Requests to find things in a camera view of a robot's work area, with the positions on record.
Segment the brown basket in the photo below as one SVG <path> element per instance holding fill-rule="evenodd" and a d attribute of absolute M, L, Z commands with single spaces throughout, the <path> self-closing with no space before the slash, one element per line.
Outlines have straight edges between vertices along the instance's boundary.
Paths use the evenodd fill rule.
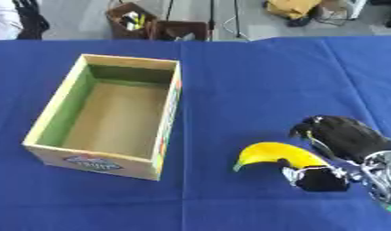
<path fill-rule="evenodd" d="M 150 39 L 165 40 L 163 34 L 166 30 L 178 37 L 193 33 L 195 40 L 205 41 L 207 39 L 208 26 L 202 22 L 158 21 L 153 25 Z"/>
<path fill-rule="evenodd" d="M 125 26 L 119 22 L 124 14 L 132 11 L 146 16 L 144 28 L 128 31 Z M 109 9 L 106 12 L 106 16 L 111 26 L 114 39 L 149 39 L 151 22 L 157 19 L 155 15 L 150 14 L 145 11 L 145 9 L 134 3 L 126 3 Z"/>

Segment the printed logo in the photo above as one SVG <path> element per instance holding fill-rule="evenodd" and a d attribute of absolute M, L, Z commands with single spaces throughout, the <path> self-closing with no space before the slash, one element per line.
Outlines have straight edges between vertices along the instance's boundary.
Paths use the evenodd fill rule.
<path fill-rule="evenodd" d="M 75 163 L 81 167 L 84 167 L 92 171 L 110 171 L 123 169 L 121 166 L 101 158 L 95 158 L 89 155 L 76 155 L 63 159 L 66 162 Z"/>

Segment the gray floor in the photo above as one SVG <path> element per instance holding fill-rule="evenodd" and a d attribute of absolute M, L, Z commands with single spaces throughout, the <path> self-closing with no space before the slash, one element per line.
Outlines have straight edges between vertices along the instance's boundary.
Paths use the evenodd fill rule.
<path fill-rule="evenodd" d="M 222 24 L 234 14 L 233 2 L 216 1 L 217 30 L 215 38 L 234 41 L 234 36 L 223 29 Z M 41 0 L 42 14 L 50 21 L 51 30 L 44 34 L 46 40 L 109 39 L 109 30 L 104 12 L 115 1 L 109 0 Z M 141 0 L 138 2 L 148 11 L 164 18 L 169 0 Z M 302 28 L 288 28 L 284 20 L 266 13 L 261 0 L 239 0 L 242 33 L 250 40 L 280 36 L 344 36 L 391 34 L 383 22 L 390 11 L 387 6 L 367 5 L 360 18 L 344 26 L 310 23 Z M 208 21 L 209 0 L 175 0 L 171 20 Z"/>

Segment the cardboard box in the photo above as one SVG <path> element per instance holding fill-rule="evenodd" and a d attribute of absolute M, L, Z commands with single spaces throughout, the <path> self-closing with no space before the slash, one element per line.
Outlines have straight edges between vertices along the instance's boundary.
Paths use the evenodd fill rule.
<path fill-rule="evenodd" d="M 83 54 L 23 145 L 44 163 L 159 180 L 180 63 Z"/>

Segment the banana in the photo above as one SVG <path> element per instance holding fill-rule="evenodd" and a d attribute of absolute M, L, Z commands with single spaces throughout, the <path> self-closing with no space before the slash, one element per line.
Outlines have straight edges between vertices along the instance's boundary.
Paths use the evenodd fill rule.
<path fill-rule="evenodd" d="M 330 166 L 317 155 L 302 148 L 285 143 L 255 143 L 244 149 L 233 167 L 239 171 L 246 164 L 256 162 L 278 162 L 286 159 L 292 167 L 302 169 L 307 166 Z"/>

